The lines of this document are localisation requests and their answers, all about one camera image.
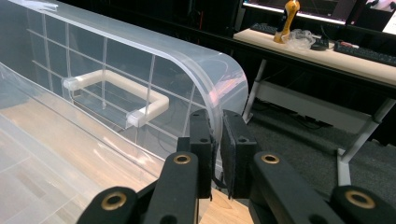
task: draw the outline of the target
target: light wood surface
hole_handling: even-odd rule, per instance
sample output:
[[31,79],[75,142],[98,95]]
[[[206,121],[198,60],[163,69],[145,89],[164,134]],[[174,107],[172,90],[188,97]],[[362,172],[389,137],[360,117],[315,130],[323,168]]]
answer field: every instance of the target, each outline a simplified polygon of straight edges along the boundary
[[248,208],[227,195],[212,189],[213,200],[204,213],[201,224],[253,223]]
[[[60,116],[36,100],[30,99],[23,104],[0,109],[0,114],[23,132],[32,136],[41,145],[49,148],[54,155],[57,155],[57,158],[59,156],[62,160],[70,163],[102,189],[125,186],[140,190],[155,180],[154,176],[143,175],[144,171],[136,164],[112,152],[109,146],[98,144],[97,138],[92,137],[65,117]],[[103,127],[94,120],[87,118],[85,122],[85,125],[91,124],[96,131],[106,134],[106,129],[102,129]],[[32,159],[29,160],[35,161],[37,156],[33,155]],[[25,177],[29,177],[30,182],[41,181],[30,177],[30,175],[25,175]],[[21,181],[26,182],[28,179],[23,178]],[[206,203],[206,207],[203,207],[204,214],[200,223],[252,223],[246,206],[235,200],[228,200],[226,195],[217,190],[213,189],[212,193],[213,201]],[[86,195],[82,194],[83,192],[77,192],[71,201],[57,209],[46,219],[45,223],[73,222],[76,220],[89,202]]]
[[288,49],[285,44],[273,41],[272,35],[246,29],[233,36],[234,39],[256,45],[265,49],[271,49],[283,54],[301,58],[312,63],[319,63],[348,73],[387,83],[396,86],[396,67],[382,63],[374,63],[368,60],[352,57],[327,49],[324,51],[304,50],[297,51]]

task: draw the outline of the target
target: plastic storage bin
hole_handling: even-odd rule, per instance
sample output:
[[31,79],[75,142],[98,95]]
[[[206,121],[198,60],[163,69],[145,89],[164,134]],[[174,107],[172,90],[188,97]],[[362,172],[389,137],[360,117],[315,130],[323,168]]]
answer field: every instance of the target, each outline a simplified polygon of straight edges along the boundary
[[74,222],[100,190],[155,180],[193,111],[218,141],[222,109],[242,113],[248,84],[228,55],[23,2],[0,1],[0,222]]
[[[222,109],[242,113],[248,84],[228,55],[49,2],[57,11],[0,3],[0,48],[10,52],[0,62],[139,146],[165,158],[176,150],[178,137],[189,136],[189,114],[202,108],[219,141]],[[66,88],[89,74],[96,78],[87,85]],[[119,85],[128,79],[140,91]]]

